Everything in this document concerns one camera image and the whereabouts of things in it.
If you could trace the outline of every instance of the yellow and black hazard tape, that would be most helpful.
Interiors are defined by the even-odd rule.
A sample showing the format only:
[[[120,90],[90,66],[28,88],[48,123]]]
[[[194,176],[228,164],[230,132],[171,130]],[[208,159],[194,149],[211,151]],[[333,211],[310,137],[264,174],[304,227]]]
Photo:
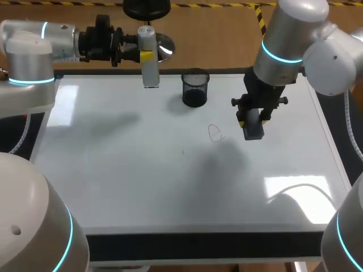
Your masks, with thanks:
[[[98,6],[98,7],[122,7],[122,3],[97,3],[97,2],[26,2],[26,1],[0,1],[0,5],[56,5],[56,6]],[[256,7],[256,6],[275,6],[276,3],[226,3],[226,4],[171,4],[171,7]],[[329,3],[330,6],[356,6],[363,7],[363,3]]]
[[[263,37],[263,36],[265,36],[265,33],[266,33],[266,25],[265,25],[265,21],[262,17],[261,6],[255,6],[255,12],[256,12],[257,20],[259,21],[259,26],[260,26],[262,37]]]

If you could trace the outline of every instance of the wooden floor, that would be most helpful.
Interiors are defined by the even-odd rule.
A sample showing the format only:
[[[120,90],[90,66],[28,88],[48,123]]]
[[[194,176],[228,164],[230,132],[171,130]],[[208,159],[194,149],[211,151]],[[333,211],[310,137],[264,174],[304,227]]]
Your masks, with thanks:
[[[258,2],[275,2],[259,0]],[[119,2],[97,0],[94,2]],[[172,0],[172,3],[241,3],[248,0]],[[274,7],[262,8],[268,27]],[[75,24],[81,30],[93,26],[97,14],[109,14],[115,27],[125,33],[135,33],[142,22],[128,18],[120,7],[83,6],[8,6],[0,5],[0,21],[5,19],[39,20]],[[330,19],[345,31],[363,26],[363,7],[331,7]],[[176,44],[173,59],[161,64],[161,69],[200,67],[223,69],[253,65],[261,43],[261,32],[255,10],[247,7],[224,8],[173,8],[169,15],[154,21],[158,32],[172,37]],[[7,67],[4,56],[0,56],[0,67]],[[108,62],[62,63],[58,69],[111,69]],[[123,62],[118,69],[137,69],[131,62]],[[363,106],[363,87],[355,92]],[[310,271],[315,263],[309,264]],[[233,266],[163,266],[152,267],[151,272],[230,272]],[[288,272],[285,264],[241,265],[241,272]]]

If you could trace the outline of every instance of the white table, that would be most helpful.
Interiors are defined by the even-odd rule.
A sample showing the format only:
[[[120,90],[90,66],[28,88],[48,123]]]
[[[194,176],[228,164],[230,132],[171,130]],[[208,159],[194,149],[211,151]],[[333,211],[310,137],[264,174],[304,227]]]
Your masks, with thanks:
[[[65,76],[31,160],[87,235],[322,232],[351,186],[314,90],[287,86],[259,141],[231,106],[244,92],[211,75],[192,109],[180,75]]]

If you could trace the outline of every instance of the black cup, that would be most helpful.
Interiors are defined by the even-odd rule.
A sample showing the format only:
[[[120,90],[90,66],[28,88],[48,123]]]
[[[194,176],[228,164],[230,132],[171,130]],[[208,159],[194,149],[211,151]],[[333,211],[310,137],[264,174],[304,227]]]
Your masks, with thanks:
[[[209,79],[209,73],[199,68],[192,68],[181,75],[181,81],[183,81],[183,102],[185,105],[198,108],[206,103]]]

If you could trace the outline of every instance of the robotic arm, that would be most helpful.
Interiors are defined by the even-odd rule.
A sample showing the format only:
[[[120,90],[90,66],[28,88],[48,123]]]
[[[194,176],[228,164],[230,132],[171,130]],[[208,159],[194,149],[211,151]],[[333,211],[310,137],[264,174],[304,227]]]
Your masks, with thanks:
[[[114,30],[108,15],[98,15],[96,25],[79,32],[73,25],[6,20],[0,25],[0,50],[7,57],[9,81],[0,82],[0,118],[45,112],[54,106],[54,60],[81,57],[81,61],[121,60],[141,63],[145,88],[159,86],[156,33],[142,26],[137,35]],[[124,43],[137,47],[123,52]]]
[[[351,35],[328,21],[326,0],[279,0],[253,67],[244,77],[247,93],[232,99],[246,140],[262,139],[285,86],[296,82],[304,64],[316,91],[344,92],[363,79],[363,31]]]

